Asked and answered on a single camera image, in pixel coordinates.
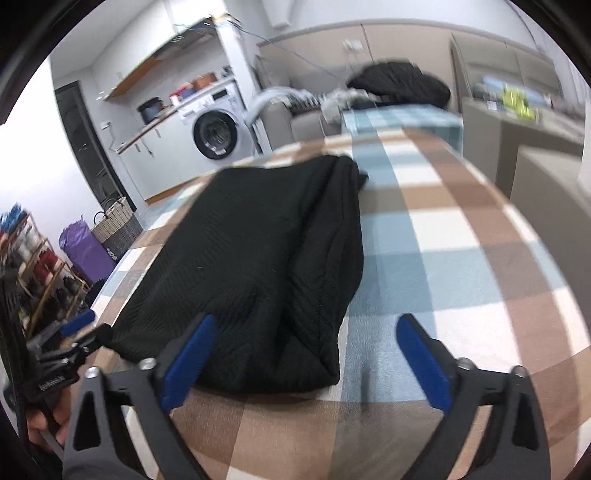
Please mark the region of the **person's left hand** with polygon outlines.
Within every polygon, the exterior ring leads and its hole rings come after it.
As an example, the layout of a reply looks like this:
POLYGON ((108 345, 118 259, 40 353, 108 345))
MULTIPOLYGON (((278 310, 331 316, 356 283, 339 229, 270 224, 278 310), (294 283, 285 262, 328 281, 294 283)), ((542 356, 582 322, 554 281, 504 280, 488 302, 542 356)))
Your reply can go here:
MULTIPOLYGON (((52 412, 52 416, 60 428, 55 434, 52 434, 54 443, 63 447, 69 430, 71 417, 71 389, 66 388, 60 392, 57 403, 52 412)), ((44 450, 53 451, 53 447, 44 438, 44 434, 48 432, 48 422, 44 414, 39 410, 32 410, 26 414, 27 429, 29 440, 44 450)))

